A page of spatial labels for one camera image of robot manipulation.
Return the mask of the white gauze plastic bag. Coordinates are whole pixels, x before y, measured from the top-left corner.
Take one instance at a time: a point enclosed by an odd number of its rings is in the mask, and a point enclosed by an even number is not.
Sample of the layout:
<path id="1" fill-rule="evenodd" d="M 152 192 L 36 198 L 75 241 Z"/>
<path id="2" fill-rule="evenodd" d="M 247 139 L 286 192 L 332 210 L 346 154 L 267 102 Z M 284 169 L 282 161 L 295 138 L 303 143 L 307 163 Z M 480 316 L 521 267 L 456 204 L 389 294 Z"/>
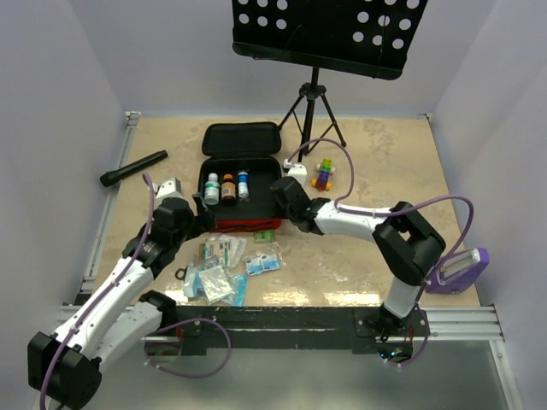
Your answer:
<path id="1" fill-rule="evenodd" d="M 234 288 L 222 266 L 213 266 L 198 274 L 200 289 L 209 305 L 233 296 Z"/>

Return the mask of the brown medicine bottle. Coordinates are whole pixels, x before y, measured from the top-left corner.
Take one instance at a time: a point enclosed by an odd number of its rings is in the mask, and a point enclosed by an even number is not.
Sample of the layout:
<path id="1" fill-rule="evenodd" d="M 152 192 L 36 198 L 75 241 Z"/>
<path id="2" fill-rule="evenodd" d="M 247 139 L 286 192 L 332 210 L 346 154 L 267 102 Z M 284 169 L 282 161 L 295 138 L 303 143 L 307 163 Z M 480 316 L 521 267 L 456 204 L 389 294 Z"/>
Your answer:
<path id="1" fill-rule="evenodd" d="M 234 177 L 230 173 L 225 173 L 221 184 L 221 200 L 225 203 L 232 203 L 236 199 L 237 192 Z"/>

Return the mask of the white blue medicine bottle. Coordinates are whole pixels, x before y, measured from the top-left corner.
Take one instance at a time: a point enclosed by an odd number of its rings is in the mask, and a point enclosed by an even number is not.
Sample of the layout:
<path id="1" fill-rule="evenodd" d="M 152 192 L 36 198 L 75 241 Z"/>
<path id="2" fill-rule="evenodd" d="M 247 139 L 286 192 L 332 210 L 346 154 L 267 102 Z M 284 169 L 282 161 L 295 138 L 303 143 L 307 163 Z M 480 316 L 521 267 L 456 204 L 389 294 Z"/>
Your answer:
<path id="1" fill-rule="evenodd" d="M 238 172 L 238 198 L 241 201 L 248 201 L 250 199 L 248 173 L 246 171 Z"/>

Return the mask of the bandage strips plastic bag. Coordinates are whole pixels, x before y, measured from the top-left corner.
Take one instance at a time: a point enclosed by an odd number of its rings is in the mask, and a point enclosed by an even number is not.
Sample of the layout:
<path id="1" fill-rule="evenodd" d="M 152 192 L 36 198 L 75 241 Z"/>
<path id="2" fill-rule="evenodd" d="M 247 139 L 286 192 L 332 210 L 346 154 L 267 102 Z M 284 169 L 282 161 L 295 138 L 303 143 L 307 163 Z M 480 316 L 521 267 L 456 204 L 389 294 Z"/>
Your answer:
<path id="1" fill-rule="evenodd" d="M 247 240 L 227 234 L 215 233 L 202 240 L 194 254 L 193 266 L 205 270 L 220 266 L 234 269 L 243 256 Z"/>

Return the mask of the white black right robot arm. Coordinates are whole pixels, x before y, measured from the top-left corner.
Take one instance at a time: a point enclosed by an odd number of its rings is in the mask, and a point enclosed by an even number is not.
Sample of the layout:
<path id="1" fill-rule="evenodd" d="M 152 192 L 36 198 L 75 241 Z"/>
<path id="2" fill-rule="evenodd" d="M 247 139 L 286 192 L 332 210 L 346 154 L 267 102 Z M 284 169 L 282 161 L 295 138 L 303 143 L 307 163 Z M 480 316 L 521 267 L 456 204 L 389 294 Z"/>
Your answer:
<path id="1" fill-rule="evenodd" d="M 309 198 L 301 184 L 289 176 L 278 179 L 270 190 L 300 231 L 376 244 L 394 276 L 380 307 L 381 326 L 393 336 L 407 330 L 422 283 L 446 247 L 432 225 L 407 202 L 379 211 L 359 207 L 342 210 L 333 200 Z"/>

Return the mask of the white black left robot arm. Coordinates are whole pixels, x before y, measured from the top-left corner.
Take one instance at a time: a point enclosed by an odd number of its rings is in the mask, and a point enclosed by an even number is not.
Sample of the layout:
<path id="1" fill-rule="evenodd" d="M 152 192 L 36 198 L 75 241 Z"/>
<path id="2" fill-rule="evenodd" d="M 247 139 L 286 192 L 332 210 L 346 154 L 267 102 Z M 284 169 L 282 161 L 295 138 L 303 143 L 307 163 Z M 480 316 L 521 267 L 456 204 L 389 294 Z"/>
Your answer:
<path id="1" fill-rule="evenodd" d="M 115 268 L 92 297 L 51 334 L 37 333 L 27 346 L 28 380 L 39 405 L 58 401 L 81 409 L 95 395 L 103 374 L 141 337 L 171 333 L 174 301 L 150 292 L 131 312 L 126 307 L 170 265 L 181 245 L 212 231 L 215 217 L 199 194 L 194 208 L 168 197 L 154 210 Z"/>

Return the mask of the white green medicine bottle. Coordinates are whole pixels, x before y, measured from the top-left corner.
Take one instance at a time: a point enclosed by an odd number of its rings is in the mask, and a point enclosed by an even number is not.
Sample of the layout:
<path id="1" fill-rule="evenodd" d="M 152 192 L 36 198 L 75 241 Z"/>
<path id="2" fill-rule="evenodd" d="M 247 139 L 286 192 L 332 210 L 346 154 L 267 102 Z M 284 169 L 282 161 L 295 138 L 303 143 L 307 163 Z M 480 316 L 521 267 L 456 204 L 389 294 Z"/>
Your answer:
<path id="1" fill-rule="evenodd" d="M 210 173 L 204 184 L 203 199 L 208 206 L 217 205 L 220 201 L 220 184 L 217 173 Z"/>

